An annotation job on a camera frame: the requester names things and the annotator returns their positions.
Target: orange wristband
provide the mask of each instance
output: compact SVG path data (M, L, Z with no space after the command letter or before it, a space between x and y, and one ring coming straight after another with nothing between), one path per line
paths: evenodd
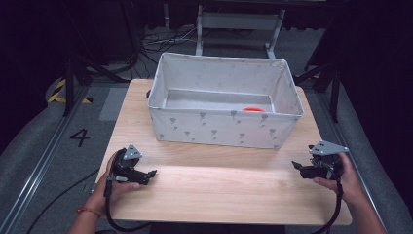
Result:
M90 213L93 213L93 214L97 215L97 217L101 217L101 213L100 213L100 212L95 211L95 210L90 209L90 208L80 207L80 208L76 209L76 214L77 214L77 215L79 215L79 214L82 213L82 212L90 212Z

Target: storage bin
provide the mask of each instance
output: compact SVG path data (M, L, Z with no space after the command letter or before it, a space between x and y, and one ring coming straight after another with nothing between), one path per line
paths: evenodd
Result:
M163 53L148 106L157 140L256 148L280 148L304 114L277 58Z

